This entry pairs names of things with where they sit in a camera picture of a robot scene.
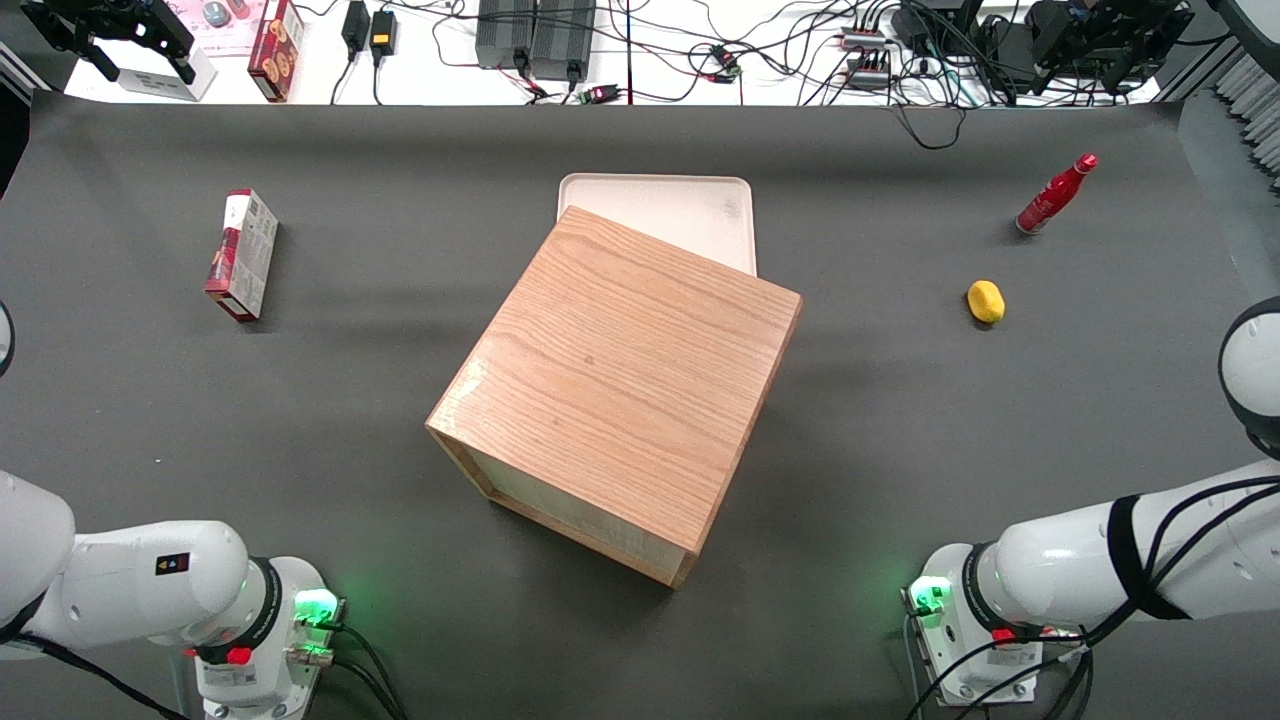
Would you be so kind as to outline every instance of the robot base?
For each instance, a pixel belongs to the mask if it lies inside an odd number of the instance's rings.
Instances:
[[[991,632],[978,624],[964,597],[964,562],[972,544],[948,544],[934,552],[904,600],[908,611],[916,612],[916,600],[923,596],[933,612],[915,618],[919,647],[929,679],[937,680],[957,660],[991,642]],[[948,674],[940,685],[940,705],[968,706],[978,697],[1014,675],[1041,662],[1041,643],[995,647],[966,661]],[[983,703],[1032,702],[1036,700],[1036,675],[1007,687]]]
[[[209,665],[196,659],[196,684],[206,720],[301,720],[311,703],[320,667],[289,661],[291,648],[328,648],[333,633],[296,619],[300,592],[324,591],[320,573],[297,557],[273,557],[280,575],[280,611],[266,639],[246,665]],[[337,610],[333,620],[337,619]]]

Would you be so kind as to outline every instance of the green indicator light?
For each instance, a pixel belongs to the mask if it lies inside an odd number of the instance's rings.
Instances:
[[[911,583],[909,593],[920,615],[933,615],[942,611],[946,597],[951,594],[951,582],[946,578],[923,577]]]
[[[293,596],[293,619],[303,623],[328,623],[338,614],[338,596],[320,588]]]

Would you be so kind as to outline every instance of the white tray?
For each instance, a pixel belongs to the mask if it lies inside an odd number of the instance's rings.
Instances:
[[[570,205],[755,274],[751,186],[741,178],[573,173],[561,181]]]

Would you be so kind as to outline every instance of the red aluminum bottle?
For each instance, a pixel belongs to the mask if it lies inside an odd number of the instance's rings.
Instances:
[[[1080,155],[1068,170],[1059,173],[1048,181],[1044,190],[1030,201],[1025,210],[1018,214],[1015,224],[1018,229],[1027,234],[1036,234],[1044,227],[1053,215],[1057,215],[1066,204],[1080,191],[1084,176],[1098,167],[1098,156],[1092,152]]]

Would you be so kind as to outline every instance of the open side of box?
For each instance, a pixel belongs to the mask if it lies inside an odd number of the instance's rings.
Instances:
[[[678,589],[698,560],[694,552],[434,428],[431,437],[489,500],[664,585]]]

